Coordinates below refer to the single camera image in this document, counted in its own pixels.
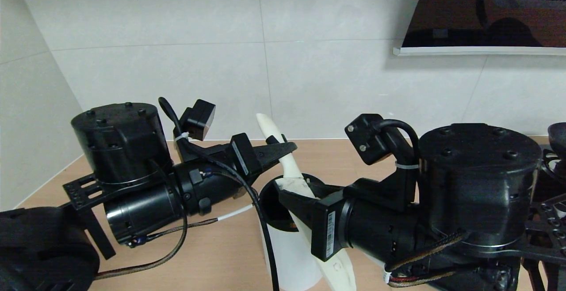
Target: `cable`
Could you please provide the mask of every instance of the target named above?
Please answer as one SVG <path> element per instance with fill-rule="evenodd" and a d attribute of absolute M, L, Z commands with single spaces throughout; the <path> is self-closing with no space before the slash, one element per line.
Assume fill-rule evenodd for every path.
<path fill-rule="evenodd" d="M 240 181 L 235 178 L 234 176 L 230 175 L 230 174 L 226 174 L 224 172 L 205 172 L 204 176 L 208 176 L 208 175 L 217 175 L 217 176 L 223 176 L 226 178 L 230 178 L 231 180 L 234 180 L 237 183 L 240 183 Z M 253 193 L 255 194 L 256 197 L 259 197 L 259 194 L 257 193 L 257 190 L 255 188 L 251 188 L 253 190 Z"/>
<path fill-rule="evenodd" d="M 420 285 L 424 283 L 429 283 L 436 281 L 445 277 L 450 277 L 453 275 L 461 273 L 475 272 L 479 269 L 477 266 L 467 266 L 467 267 L 450 267 L 447 269 L 442 269 L 434 273 L 429 273 L 427 275 L 415 276 L 415 277 L 391 277 L 388 285 L 390 287 L 414 287 L 415 285 Z"/>
<path fill-rule="evenodd" d="M 109 271 L 99 272 L 95 276 L 95 280 L 107 279 L 107 278 L 118 277 L 118 276 L 123 276 L 123 275 L 129 275 L 131 273 L 136 273 L 136 272 L 145 271 L 145 270 L 148 270 L 148 269 L 158 267 L 159 265 L 162 265 L 162 264 L 166 263 L 167 261 L 169 261 L 172 257 L 175 257 L 176 253 L 178 253 L 180 248 L 183 246 L 184 240 L 187 238 L 187 229 L 188 229 L 187 211 L 184 208 L 183 200 L 180 197 L 180 194 L 177 191 L 177 189 L 175 188 L 175 186 L 172 185 L 171 182 L 169 181 L 169 178 L 167 177 L 165 172 L 162 170 L 161 166 L 159 166 L 159 164 L 154 160 L 150 160 L 150 161 L 157 166 L 157 170 L 161 174 L 161 177 L 165 181 L 165 184 L 167 186 L 169 186 L 169 189 L 173 192 L 174 196 L 176 197 L 177 201 L 179 202 L 179 206 L 180 206 L 180 209 L 181 209 L 181 212 L 182 212 L 182 215 L 183 215 L 183 227 L 182 227 L 183 232 L 181 234 L 179 242 L 177 243 L 177 245 L 173 248 L 173 250 L 170 253 L 168 253 L 165 257 L 162 257 L 161 259 L 159 259 L 157 261 L 153 261 L 153 262 L 150 262 L 150 263 L 147 263 L 147 264 L 134 265 L 132 267 L 125 267 L 125 268 L 120 268 L 120 269 L 113 269 L 113 270 L 109 270 Z"/>
<path fill-rule="evenodd" d="M 199 221 L 199 222 L 193 222 L 192 224 L 189 224 L 188 227 L 189 227 L 189 228 L 194 228 L 194 227 L 199 227 L 199 226 L 214 224 L 215 222 L 219 222 L 219 221 L 221 221 L 221 220 L 225 220 L 225 219 L 228 219 L 228 218 L 230 218 L 230 217 L 233 217 L 233 216 L 235 216 L 235 215 L 237 215 L 237 214 L 239 214 L 239 213 L 243 213 L 244 211 L 248 211 L 248 210 L 250 210 L 252 207 L 253 207 L 252 204 L 249 204 L 248 206 L 245 206 L 245 207 L 243 207 L 243 208 L 240 208 L 240 209 L 238 209 L 238 210 L 236 210 L 236 211 L 233 211 L 233 212 L 231 212 L 231 213 L 225 214 L 224 216 L 220 216 L 220 217 L 217 217 L 217 218 L 210 218 L 210 219 L 202 220 L 202 221 Z M 147 236 L 147 242 L 152 241 L 152 240 L 154 240 L 154 239 L 157 239 L 157 238 L 159 238 L 159 237 L 163 237 L 163 236 L 166 235 L 166 234 L 170 234 L 170 233 L 174 233 L 174 232 L 176 232 L 176 231 L 182 230 L 182 228 L 183 228 L 182 226 L 178 226 L 178 227 L 175 227 L 175 228 L 171 228 L 171 229 L 162 231 L 162 232 L 160 232 L 160 233 L 148 235 L 148 236 Z"/>
<path fill-rule="evenodd" d="M 445 238 L 437 241 L 436 243 L 433 243 L 432 245 L 417 251 L 415 254 L 413 254 L 410 257 L 407 257 L 400 261 L 396 261 L 392 264 L 386 264 L 384 267 L 384 271 L 391 273 L 404 265 L 414 263 L 422 259 L 426 259 L 427 257 L 432 257 L 433 255 L 440 253 L 447 247 L 459 243 L 466 237 L 467 235 L 465 234 L 465 231 L 457 230 L 455 233 L 446 236 Z"/>
<path fill-rule="evenodd" d="M 199 222 L 194 222 L 192 224 L 188 224 L 187 228 L 194 228 L 194 227 L 200 227 L 200 226 L 204 226 L 204 225 L 210 225 L 210 224 L 214 224 L 215 222 L 218 222 L 218 218 L 211 218 L 211 219 L 206 219 L 206 220 L 202 220 L 202 221 L 199 221 Z M 178 227 L 174 227 L 174 228 L 171 228 L 171 229 L 161 231 L 159 233 L 150 234 L 150 235 L 147 236 L 146 242 L 153 241 L 155 239 L 163 237 L 166 234 L 171 234 L 171 233 L 177 232 L 179 230 L 183 230 L 183 226 L 178 226 Z"/>
<path fill-rule="evenodd" d="M 407 123 L 403 122 L 402 120 L 384 119 L 380 120 L 379 122 L 372 122 L 371 126 L 376 129 L 377 132 L 380 132 L 386 127 L 396 127 L 404 130 L 409 135 L 409 138 L 411 140 L 415 160 L 418 161 L 421 157 L 421 153 L 419 151 L 419 136 L 416 134 L 415 130 L 413 130 L 413 128 Z"/>
<path fill-rule="evenodd" d="M 159 101 L 159 105 L 161 106 L 161 109 L 165 112 L 165 115 L 167 115 L 167 117 L 169 117 L 169 119 L 173 121 L 173 124 L 175 124 L 176 133 L 178 135 L 181 135 L 182 128 L 180 127 L 179 118 L 175 114 L 175 111 L 172 109 L 172 106 L 164 97 L 160 97 L 158 101 Z M 255 192 L 253 192 L 252 187 L 233 168 L 220 162 L 219 160 L 216 160 L 216 158 L 202 152 L 200 148 L 198 148 L 198 146 L 191 144 L 187 138 L 180 138 L 177 140 L 177 143 L 182 145 L 189 152 L 192 152 L 192 154 L 207 160 L 211 164 L 214 164 L 219 168 L 222 168 L 223 170 L 226 170 L 228 173 L 232 174 L 232 176 L 234 176 L 238 180 L 238 182 L 242 184 L 244 188 L 246 188 L 246 191 L 248 192 L 252 200 L 253 206 L 257 211 L 257 216 L 259 217 L 259 222 L 261 224 L 261 231 L 263 232 L 263 237 L 265 239 L 265 247 L 267 249 L 267 257 L 269 259 L 269 269 L 271 271 L 271 284 L 273 286 L 273 291 L 279 291 L 279 278 L 277 277 L 277 266 L 275 264 L 275 255 L 273 254 L 273 245 L 271 243 L 271 237 L 269 236 L 269 230 L 267 229 L 267 221 L 265 220 L 265 216 L 259 205 L 258 197 L 255 195 Z"/>

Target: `white tile wall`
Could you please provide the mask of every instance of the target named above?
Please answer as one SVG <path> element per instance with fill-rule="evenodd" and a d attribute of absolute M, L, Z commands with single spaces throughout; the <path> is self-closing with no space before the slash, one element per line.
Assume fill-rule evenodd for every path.
<path fill-rule="evenodd" d="M 261 0 L 266 41 L 402 39 L 418 0 Z"/>
<path fill-rule="evenodd" d="M 263 40 L 259 0 L 26 0 L 53 50 Z"/>
<path fill-rule="evenodd" d="M 0 210 L 16 207 L 81 155 L 81 108 L 24 0 L 0 0 Z"/>
<path fill-rule="evenodd" d="M 166 97 L 181 116 L 198 98 L 216 104 L 207 139 L 262 138 L 256 112 L 271 113 L 263 43 L 54 51 L 82 108 Z M 173 126 L 160 112 L 168 138 Z"/>
<path fill-rule="evenodd" d="M 526 134 L 566 121 L 564 57 L 490 56 L 464 116 Z"/>
<path fill-rule="evenodd" d="M 485 57 L 395 57 L 395 41 L 267 44 L 274 119 L 290 138 L 344 138 L 363 113 L 424 134 L 459 122 Z"/>
<path fill-rule="evenodd" d="M 49 51 L 24 0 L 0 0 L 0 64 Z"/>
<path fill-rule="evenodd" d="M 0 65 L 0 204 L 16 207 L 82 153 L 71 119 L 80 107 L 51 53 Z"/>
<path fill-rule="evenodd" d="M 253 114 L 271 109 L 294 138 L 343 138 L 370 111 L 420 134 L 462 120 L 545 134 L 566 120 L 564 102 L 542 114 L 564 59 L 393 57 L 418 0 L 26 1 L 83 108 L 164 95 L 182 111 L 200 97 L 218 104 L 211 138 L 260 138 Z"/>

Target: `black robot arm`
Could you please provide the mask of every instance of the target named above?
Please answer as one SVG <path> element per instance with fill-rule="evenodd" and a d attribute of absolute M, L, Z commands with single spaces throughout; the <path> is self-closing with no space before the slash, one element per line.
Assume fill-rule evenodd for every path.
<path fill-rule="evenodd" d="M 297 146 L 292 142 L 252 146 L 246 134 L 237 134 L 227 144 L 202 148 L 186 138 L 204 139 L 215 106 L 198 100 L 179 119 L 166 100 L 160 98 L 160 105 L 176 126 L 179 164 L 170 158 L 153 105 L 106 105 L 72 120 L 93 173 L 63 185 L 70 200 L 63 206 L 0 213 L 0 290 L 84 291 L 95 279 L 155 267 L 182 245 L 186 216 L 208 214 L 214 204 L 246 191 L 262 222 L 250 186 Z M 161 234 L 151 233 L 180 218 L 184 233 L 176 249 L 160 261 L 100 273 L 99 256 L 85 234 L 89 232 L 105 259 L 115 255 L 92 211 L 100 204 L 122 245 L 143 245 Z M 272 256 L 269 234 L 264 235 Z M 275 261 L 271 263 L 276 272 Z"/>
<path fill-rule="evenodd" d="M 550 187 L 538 177 L 548 164 L 536 142 L 486 124 L 453 124 L 412 139 L 413 152 L 396 127 L 412 129 L 376 128 L 387 121 L 364 114 L 346 127 L 366 164 L 395 156 L 397 169 L 385 180 L 345 188 L 311 182 L 318 199 L 279 191 L 281 204 L 313 229 L 313 255 L 326 261 L 354 247 L 385 263 L 392 287 L 429 283 L 444 291 L 514 291 L 521 264 L 533 289 L 544 291 L 542 261 L 548 290 L 566 290 L 566 182 Z M 532 200 L 540 191 L 556 197 Z"/>

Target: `wooden table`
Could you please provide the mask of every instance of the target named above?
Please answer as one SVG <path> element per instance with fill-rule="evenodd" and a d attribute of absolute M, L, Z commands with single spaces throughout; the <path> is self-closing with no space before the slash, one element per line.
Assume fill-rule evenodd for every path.
<path fill-rule="evenodd" d="M 299 140 L 295 159 L 303 172 L 317 176 L 328 184 L 348 185 L 360 177 L 382 180 L 394 172 L 394 159 L 388 158 L 373 166 L 366 166 L 348 140 Z M 201 142 L 210 146 L 218 142 Z M 179 162 L 176 152 L 172 157 Z M 38 190 L 21 207 L 60 206 L 68 202 L 62 184 L 90 174 L 91 169 L 84 157 L 79 158 L 51 182 Z M 282 174 L 280 166 L 263 174 L 253 185 L 258 191 L 269 180 Z M 218 217 L 249 204 L 245 196 L 229 199 L 212 207 L 205 217 L 191 217 L 189 222 Z M 103 207 L 95 208 L 105 232 L 113 243 L 117 255 L 105 261 L 101 257 L 101 270 L 126 267 L 154 261 L 166 255 L 177 243 L 179 234 L 166 235 L 147 245 L 130 249 L 118 245 L 105 219 Z M 178 221 L 171 226 L 178 226 Z M 359 291 L 389 291 L 382 280 L 382 269 L 372 263 L 360 251 L 348 249 L 356 273 Z M 189 229 L 186 242 L 180 252 L 168 263 L 142 273 L 95 281 L 91 291 L 267 291 L 271 289 L 261 247 L 261 236 L 254 210 L 228 220 Z M 312 291 L 329 291 L 321 279 Z M 407 291 L 433 291 L 427 285 L 405 288 Z M 522 270 L 518 290 L 531 291 L 529 277 Z"/>

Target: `barcode sticker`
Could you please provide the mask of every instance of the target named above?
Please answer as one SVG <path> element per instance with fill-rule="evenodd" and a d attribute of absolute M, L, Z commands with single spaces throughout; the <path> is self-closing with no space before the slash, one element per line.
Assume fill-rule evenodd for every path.
<path fill-rule="evenodd" d="M 336 220 L 336 212 L 328 214 L 328 223 L 326 229 L 326 257 L 330 257 L 334 253 L 334 222 Z"/>

